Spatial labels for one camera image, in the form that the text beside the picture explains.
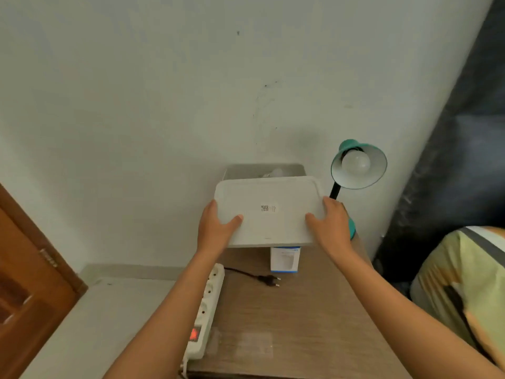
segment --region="brown door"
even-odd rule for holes
[[[77,294],[0,209],[0,378],[18,378]]]

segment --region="person's left hand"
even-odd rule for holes
[[[201,214],[198,226],[198,251],[220,254],[230,242],[230,238],[242,223],[243,215],[237,215],[222,225],[218,219],[218,203],[210,201]]]

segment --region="metal hinge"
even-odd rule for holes
[[[58,267],[58,263],[53,259],[51,255],[46,251],[45,248],[42,248],[40,251],[41,255],[48,261],[52,267]]]

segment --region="table top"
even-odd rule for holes
[[[358,236],[352,244],[369,262]],[[268,275],[270,249],[228,249],[218,262]],[[410,377],[318,247],[301,249],[298,273],[273,275],[280,287],[226,271],[205,356],[189,362],[190,376]]]

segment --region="lamp shade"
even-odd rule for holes
[[[338,147],[331,163],[331,176],[345,189],[363,189],[376,183],[386,172],[387,159],[381,149],[355,139],[346,139]]]

